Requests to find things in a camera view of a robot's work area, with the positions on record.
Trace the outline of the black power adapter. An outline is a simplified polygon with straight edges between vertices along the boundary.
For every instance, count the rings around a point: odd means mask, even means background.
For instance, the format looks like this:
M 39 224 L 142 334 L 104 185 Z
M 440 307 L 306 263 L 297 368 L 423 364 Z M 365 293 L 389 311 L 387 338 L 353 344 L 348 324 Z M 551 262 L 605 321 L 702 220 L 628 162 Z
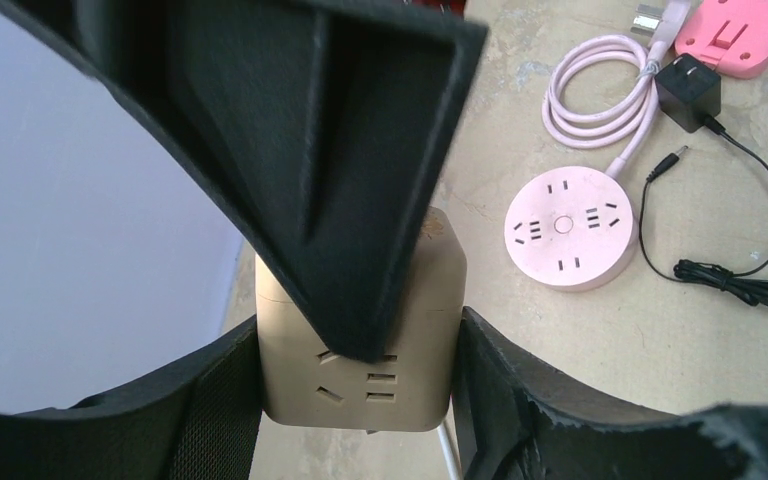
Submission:
M 721 75 L 688 53 L 662 67 L 654 80 L 661 111 L 688 133 L 721 112 Z

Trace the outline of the pink round power socket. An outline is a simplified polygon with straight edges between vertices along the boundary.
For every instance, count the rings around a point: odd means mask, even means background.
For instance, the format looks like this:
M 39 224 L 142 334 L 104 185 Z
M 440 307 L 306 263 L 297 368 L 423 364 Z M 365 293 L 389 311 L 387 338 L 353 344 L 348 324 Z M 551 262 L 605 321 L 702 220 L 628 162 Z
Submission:
M 629 265 L 638 223 L 623 187 L 602 171 L 564 166 L 525 184 L 507 210 L 510 259 L 549 288 L 582 292 L 615 279 Z

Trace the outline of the beige cube power socket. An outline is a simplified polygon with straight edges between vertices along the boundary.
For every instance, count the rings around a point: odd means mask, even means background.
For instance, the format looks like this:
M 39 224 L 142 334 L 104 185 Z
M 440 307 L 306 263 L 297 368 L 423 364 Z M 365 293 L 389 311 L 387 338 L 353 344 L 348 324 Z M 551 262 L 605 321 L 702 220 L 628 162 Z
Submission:
M 394 329 L 373 364 L 319 339 L 261 259 L 254 263 L 264 410 L 290 426 L 424 432 L 449 409 L 467 259 L 446 213 L 428 210 Z

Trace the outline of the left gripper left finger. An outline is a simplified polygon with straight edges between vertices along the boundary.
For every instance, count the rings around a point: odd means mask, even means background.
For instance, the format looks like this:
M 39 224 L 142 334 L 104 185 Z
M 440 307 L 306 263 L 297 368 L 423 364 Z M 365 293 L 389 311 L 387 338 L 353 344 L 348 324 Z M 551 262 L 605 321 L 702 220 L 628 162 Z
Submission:
M 250 318 L 72 407 L 0 414 L 0 479 L 246 479 L 261 411 Z

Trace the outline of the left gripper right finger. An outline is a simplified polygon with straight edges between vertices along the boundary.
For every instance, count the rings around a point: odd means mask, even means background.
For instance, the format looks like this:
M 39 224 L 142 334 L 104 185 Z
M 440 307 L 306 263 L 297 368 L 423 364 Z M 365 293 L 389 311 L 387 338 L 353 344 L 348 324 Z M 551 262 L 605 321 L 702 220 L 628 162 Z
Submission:
M 325 346 L 384 356 L 488 36 L 401 1 L 0 1 L 241 231 Z

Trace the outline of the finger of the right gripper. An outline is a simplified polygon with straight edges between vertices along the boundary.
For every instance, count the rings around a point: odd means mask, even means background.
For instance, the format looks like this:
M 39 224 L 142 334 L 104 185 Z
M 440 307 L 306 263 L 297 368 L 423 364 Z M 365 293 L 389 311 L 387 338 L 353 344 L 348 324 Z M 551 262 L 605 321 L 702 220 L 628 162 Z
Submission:
M 594 389 L 465 308 L 453 413 L 467 479 L 768 479 L 768 406 L 686 415 Z

